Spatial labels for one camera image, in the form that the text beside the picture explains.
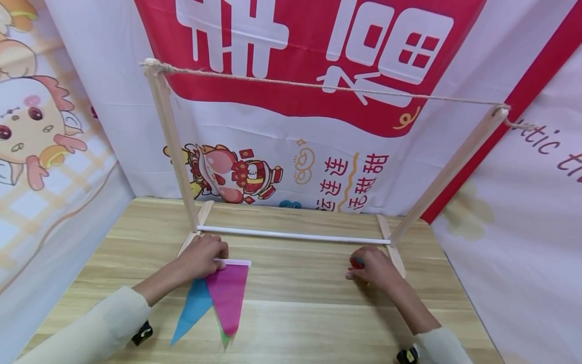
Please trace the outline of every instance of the triangular flag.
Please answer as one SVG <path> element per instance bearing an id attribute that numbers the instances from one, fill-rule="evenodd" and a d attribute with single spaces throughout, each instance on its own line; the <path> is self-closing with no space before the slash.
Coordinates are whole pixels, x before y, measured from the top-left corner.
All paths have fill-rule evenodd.
<path id="1" fill-rule="evenodd" d="M 180 340 L 212 307 L 206 280 L 194 280 L 186 296 L 186 303 L 178 319 L 170 346 Z"/>
<path id="2" fill-rule="evenodd" d="M 239 329 L 240 312 L 243 308 L 244 287 L 247 284 L 248 265 L 226 262 L 226 269 L 206 277 L 208 292 L 214 309 L 226 336 L 232 336 Z"/>

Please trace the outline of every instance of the rope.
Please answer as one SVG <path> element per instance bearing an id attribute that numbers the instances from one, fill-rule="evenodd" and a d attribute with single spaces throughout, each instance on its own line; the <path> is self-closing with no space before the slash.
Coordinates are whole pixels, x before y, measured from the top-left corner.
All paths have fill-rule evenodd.
<path id="1" fill-rule="evenodd" d="M 506 109 L 511 109 L 511 107 L 505 103 L 495 103 L 491 101 L 481 101 L 481 100 L 471 100 L 465 98 L 455 98 L 455 97 L 444 97 L 444 96 L 433 96 L 433 95 L 418 95 L 418 94 L 402 94 L 390 91 L 376 91 L 376 90 L 362 90 L 362 89 L 351 89 L 350 87 L 339 87 L 339 86 L 325 86 L 323 84 L 315 84 L 315 83 L 303 83 L 303 82 L 294 82 L 294 81 L 283 81 L 283 80 L 272 80 L 272 79 L 258 79 L 255 77 L 247 77 L 247 76 L 236 76 L 230 75 L 227 73 L 216 73 L 216 72 L 208 72 L 202 70 L 194 70 L 188 68 L 178 68 L 174 67 L 169 63 L 162 63 L 157 59 L 148 59 L 145 62 L 140 62 L 140 66 L 148 66 L 151 67 L 155 73 L 185 73 L 188 75 L 196 75 L 202 77 L 217 77 L 223 79 L 233 79 L 233 80 L 244 80 L 244 81 L 252 81 L 252 82 L 263 82 L 263 83 L 271 83 L 271 84 L 284 84 L 287 86 L 300 86 L 300 87 L 308 87 L 311 89 L 331 89 L 336 91 L 350 91 L 354 93 L 366 93 L 366 94 L 379 94 L 379 95 L 390 95 L 390 96 L 398 96 L 398 97 L 411 97 L 411 98 L 423 98 L 426 100 L 442 100 L 442 101 L 453 101 L 457 103 L 466 103 L 466 104 L 479 104 L 479 105 L 493 105 L 499 106 Z M 533 130 L 536 126 L 533 124 L 528 123 L 514 123 L 508 119 L 505 119 L 503 123 L 511 128 L 516 129 L 524 129 L 524 130 Z"/>

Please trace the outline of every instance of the cream sleeve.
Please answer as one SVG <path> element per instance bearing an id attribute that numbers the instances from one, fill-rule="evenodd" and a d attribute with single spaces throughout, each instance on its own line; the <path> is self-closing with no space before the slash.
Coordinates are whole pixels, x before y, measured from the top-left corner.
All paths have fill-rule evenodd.
<path id="1" fill-rule="evenodd" d="M 142 295 L 122 287 L 15 364 L 99 363 L 125 347 L 147 321 L 150 311 Z"/>
<path id="2" fill-rule="evenodd" d="M 446 327 L 414 337 L 420 364 L 473 364 L 461 342 Z"/>

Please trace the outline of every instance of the cartoon eye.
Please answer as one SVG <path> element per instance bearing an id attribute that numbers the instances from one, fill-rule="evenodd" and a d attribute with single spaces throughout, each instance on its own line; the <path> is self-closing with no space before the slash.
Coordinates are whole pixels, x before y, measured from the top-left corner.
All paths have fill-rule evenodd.
<path id="1" fill-rule="evenodd" d="M 0 125 L 0 140 L 8 140 L 12 136 L 12 130 L 6 125 Z"/>
<path id="2" fill-rule="evenodd" d="M 29 116 L 32 120 L 42 120 L 43 114 L 42 110 L 37 107 L 31 107 L 29 109 Z"/>

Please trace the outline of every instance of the wooden tabletop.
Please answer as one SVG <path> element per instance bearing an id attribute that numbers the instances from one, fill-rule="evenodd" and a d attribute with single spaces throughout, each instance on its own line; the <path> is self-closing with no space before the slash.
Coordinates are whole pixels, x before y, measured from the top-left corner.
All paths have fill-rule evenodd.
<path id="1" fill-rule="evenodd" d="M 399 219 L 387 217 L 392 229 Z M 206 225 L 382 238 L 374 215 L 215 204 Z M 173 259 L 188 232 L 180 200 L 140 198 L 119 218 L 26 351 L 91 309 L 120 286 L 133 286 Z M 374 289 L 344 277 L 356 245 L 222 235 L 230 257 L 253 266 L 240 328 L 226 348 L 210 310 L 169 346 L 188 286 L 158 303 L 154 336 L 130 343 L 108 363 L 392 363 L 411 334 L 398 311 Z M 475 364 L 501 360 L 463 288 L 424 222 L 399 245 L 406 279 L 430 311 L 461 340 Z"/>

